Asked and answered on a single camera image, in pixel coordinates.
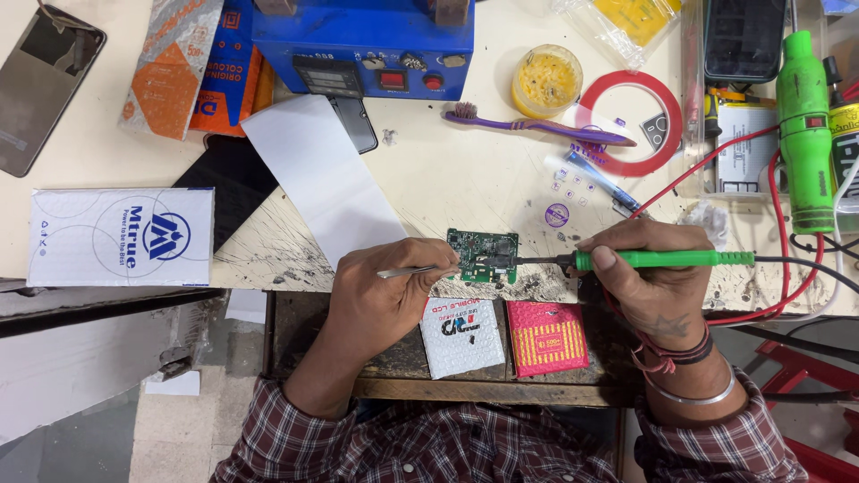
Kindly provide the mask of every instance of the phone screen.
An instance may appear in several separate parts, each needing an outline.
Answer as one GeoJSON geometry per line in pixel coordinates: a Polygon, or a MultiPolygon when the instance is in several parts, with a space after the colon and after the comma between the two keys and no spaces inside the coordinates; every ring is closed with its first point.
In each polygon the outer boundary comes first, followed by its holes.
{"type": "Polygon", "coordinates": [[[45,8],[47,14],[36,10],[0,68],[0,169],[18,177],[30,170],[106,38],[51,5],[45,8]]]}
{"type": "Polygon", "coordinates": [[[710,80],[767,83],[778,74],[785,0],[710,0],[704,74],[710,80]]]}
{"type": "Polygon", "coordinates": [[[210,135],[206,147],[173,187],[215,188],[215,253],[279,183],[247,138],[210,135]]]}

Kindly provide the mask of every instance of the lcd separator machine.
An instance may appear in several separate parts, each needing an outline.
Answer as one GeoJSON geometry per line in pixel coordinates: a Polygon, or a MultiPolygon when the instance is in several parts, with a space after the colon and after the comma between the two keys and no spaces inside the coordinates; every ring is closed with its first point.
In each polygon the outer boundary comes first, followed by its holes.
{"type": "Polygon", "coordinates": [[[438,25],[427,0],[300,0],[253,12],[253,43],[295,93],[458,101],[474,52],[465,25],[438,25]]]}

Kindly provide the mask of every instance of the hand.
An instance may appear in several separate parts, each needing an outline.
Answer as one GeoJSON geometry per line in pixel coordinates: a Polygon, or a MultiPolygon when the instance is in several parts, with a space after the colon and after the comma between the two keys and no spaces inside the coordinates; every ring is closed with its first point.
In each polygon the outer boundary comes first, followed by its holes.
{"type": "Polygon", "coordinates": [[[624,220],[580,242],[576,248],[591,253],[594,273],[620,301],[626,319],[657,345],[685,351],[701,341],[701,306],[711,267],[634,269],[614,250],[712,250],[713,244],[703,229],[640,218],[624,220]]]}
{"type": "Polygon", "coordinates": [[[366,362],[402,339],[421,320],[432,285],[459,272],[460,256],[446,242],[406,238],[340,259],[323,330],[366,362]],[[429,272],[380,278],[382,270],[436,265],[429,272]]]}

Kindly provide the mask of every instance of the purple toothbrush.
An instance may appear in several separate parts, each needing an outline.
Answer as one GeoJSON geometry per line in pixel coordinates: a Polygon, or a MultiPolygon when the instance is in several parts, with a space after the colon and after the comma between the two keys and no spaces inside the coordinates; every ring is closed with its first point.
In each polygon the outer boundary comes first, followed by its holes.
{"type": "Polygon", "coordinates": [[[596,131],[592,129],[578,129],[557,122],[543,119],[529,119],[515,122],[498,122],[481,119],[478,117],[478,107],[471,102],[457,102],[453,111],[444,113],[444,118],[459,124],[481,125],[507,131],[519,131],[521,129],[539,129],[541,131],[559,134],[575,140],[588,141],[590,143],[607,144],[610,146],[637,146],[638,143],[632,139],[625,138],[613,132],[596,131]]]}

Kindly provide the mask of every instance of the green circuit board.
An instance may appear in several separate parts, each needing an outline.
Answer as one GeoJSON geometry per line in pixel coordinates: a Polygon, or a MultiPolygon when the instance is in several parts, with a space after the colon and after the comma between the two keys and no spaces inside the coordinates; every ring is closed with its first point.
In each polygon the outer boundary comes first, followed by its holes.
{"type": "Polygon", "coordinates": [[[460,278],[463,281],[494,284],[506,276],[508,284],[516,282],[515,266],[495,268],[475,264],[477,260],[497,255],[515,257],[519,248],[519,236],[516,233],[499,235],[452,228],[448,230],[448,244],[460,254],[460,278]]]}

